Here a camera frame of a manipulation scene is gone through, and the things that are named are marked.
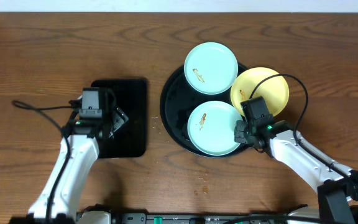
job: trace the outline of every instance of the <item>white wall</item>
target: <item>white wall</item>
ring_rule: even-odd
[[[358,0],[0,0],[0,12],[358,12]]]

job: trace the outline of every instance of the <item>wire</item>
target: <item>wire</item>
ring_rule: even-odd
[[[296,131],[298,130],[299,124],[303,118],[303,115],[306,112],[306,109],[308,107],[308,103],[309,103],[309,95],[308,95],[308,90],[306,89],[305,85],[302,83],[302,81],[293,76],[293,75],[288,75],[288,74],[276,74],[276,75],[272,75],[271,77],[267,77],[265,79],[263,79],[261,82],[258,83],[258,85],[255,86],[254,90],[252,91],[251,95],[250,95],[250,99],[253,97],[256,89],[258,89],[258,87],[265,82],[266,80],[269,80],[271,78],[274,77],[290,77],[295,79],[303,88],[303,90],[305,91],[305,107],[303,108],[303,111],[301,113],[301,115],[298,118],[298,121],[295,124],[295,127],[293,129],[293,138],[295,140],[295,142],[297,144],[299,144],[307,153],[311,154],[314,158],[316,158],[317,160],[319,160],[321,163],[323,163],[324,165],[326,165],[327,167],[329,167],[330,169],[332,169],[333,171],[337,172],[339,175],[341,175],[344,179],[346,179],[347,181],[349,181],[357,190],[358,190],[358,183],[355,182],[354,180],[352,180],[347,174],[345,174],[343,171],[339,170],[337,167],[334,166],[333,163],[327,162],[324,159],[320,158],[318,155],[316,155],[314,152],[312,152],[311,150],[309,150],[305,145],[303,145],[303,143],[298,139],[298,136],[296,135]]]
[[[276,75],[272,75],[271,77],[267,77],[267,78],[263,79],[262,81],[260,81],[260,83],[258,83],[258,85],[255,86],[255,88],[254,88],[254,90],[252,91],[252,93],[251,93],[251,95],[250,95],[249,98],[251,99],[251,98],[253,97],[253,95],[254,95],[256,89],[258,89],[258,87],[259,87],[263,82],[265,82],[265,81],[267,81],[267,80],[269,80],[269,79],[271,79],[271,78],[274,78],[274,77],[290,77],[290,78],[293,78],[293,79],[295,79],[295,80],[302,86],[303,90],[305,91],[305,98],[306,98],[305,107],[303,108],[303,111],[302,111],[301,115],[299,116],[298,121],[296,122],[295,127],[294,127],[294,129],[293,129],[293,138],[294,138],[295,142],[298,144],[299,139],[298,139],[298,137],[296,136],[296,131],[298,130],[298,126],[299,126],[299,124],[301,123],[301,120],[302,120],[302,118],[303,118],[303,115],[304,115],[305,112],[306,112],[306,109],[308,108],[308,103],[309,103],[308,90],[306,89],[305,85],[302,83],[302,81],[301,81],[299,78],[297,78],[297,77],[295,77],[295,76],[293,76],[293,75],[288,75],[288,74],[276,74]]]
[[[240,222],[249,222],[255,220],[280,220],[280,221],[299,221],[299,222],[310,222],[310,223],[330,223],[330,224],[343,224],[339,222],[334,222],[330,220],[321,220],[319,218],[309,218],[309,217],[296,217],[288,215],[261,215],[261,216],[251,216],[236,218],[230,221],[227,221],[223,224],[236,224]]]
[[[23,110],[34,110],[33,108],[29,108],[29,107],[24,106],[24,105],[16,104],[14,106],[17,107],[17,108],[23,109]],[[73,107],[72,106],[53,106],[53,107],[49,107],[49,108],[35,108],[35,109],[42,111],[42,110],[57,110],[57,109],[66,109],[66,108],[71,108],[72,109]]]
[[[70,160],[70,156],[71,156],[70,144],[68,143],[67,135],[64,133],[63,129],[59,126],[59,124],[56,121],[54,121],[50,116],[48,116],[44,112],[42,112],[42,109],[45,110],[45,108],[36,108],[36,107],[34,107],[34,106],[30,105],[30,104],[27,104],[27,103],[24,103],[24,102],[21,102],[21,101],[18,101],[18,100],[13,100],[12,105],[17,107],[17,108],[20,108],[20,109],[35,111],[38,114],[40,114],[41,116],[43,116],[44,118],[46,118],[48,121],[50,121],[60,131],[60,134],[62,134],[62,136],[63,136],[63,138],[64,138],[64,140],[66,142],[66,147],[67,147],[66,158],[65,158],[65,161],[64,161],[64,163],[62,165],[62,168],[60,169],[58,175],[56,176],[55,183],[53,183],[52,189],[50,190],[50,194],[49,194],[48,202],[47,202],[47,211],[46,211],[46,214],[45,214],[45,221],[46,221],[46,223],[50,223],[49,218],[50,218],[50,215],[51,215],[51,212],[52,212],[52,205],[53,205],[53,199],[55,198],[55,191],[56,191],[57,185],[59,184],[59,180],[62,177],[63,172],[64,172],[64,170],[65,170],[65,168],[66,168],[66,166],[68,164],[68,161]]]

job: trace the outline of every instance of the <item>crumb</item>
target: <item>crumb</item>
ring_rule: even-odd
[[[197,68],[193,68],[193,72],[194,72],[194,74],[196,74],[196,77],[198,78],[198,80],[200,82],[205,82],[203,76],[198,73]]]
[[[241,101],[246,100],[246,94],[244,93],[244,91],[240,90],[240,94],[241,94]]]
[[[205,114],[203,115],[203,117],[201,118],[201,121],[200,121],[200,125],[201,125],[200,131],[201,131],[201,129],[204,127],[205,118],[206,118],[206,113],[205,113]]]

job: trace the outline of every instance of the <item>wood grain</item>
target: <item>wood grain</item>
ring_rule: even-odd
[[[162,87],[206,41],[227,45],[248,67],[303,80],[310,105],[300,131],[358,169],[358,14],[0,13],[0,223],[26,214],[60,144],[53,126],[10,101],[65,105],[99,78],[148,79],[149,140],[140,158],[97,161],[79,209],[106,203],[119,211],[247,213],[317,206],[313,190],[265,154],[198,157],[166,133]],[[290,101],[278,119],[295,122],[304,98],[298,84],[287,82]],[[70,112],[48,113],[63,124]]]

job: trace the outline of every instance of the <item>black tray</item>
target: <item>black tray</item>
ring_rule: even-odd
[[[96,80],[91,86],[111,88],[116,94],[118,107],[129,118],[114,133],[114,139],[105,141],[99,146],[98,159],[143,155],[147,140],[147,81]]]
[[[238,75],[247,69],[246,66],[239,63]],[[230,89],[216,95],[202,94],[193,89],[187,82],[183,66],[178,68],[166,82],[160,98],[161,120],[168,134],[181,147],[199,156],[227,157],[244,151],[246,147],[241,144],[236,150],[229,154],[212,156],[201,152],[191,143],[187,133],[187,121],[189,120],[190,114],[198,105],[211,100],[223,101],[231,105]]]

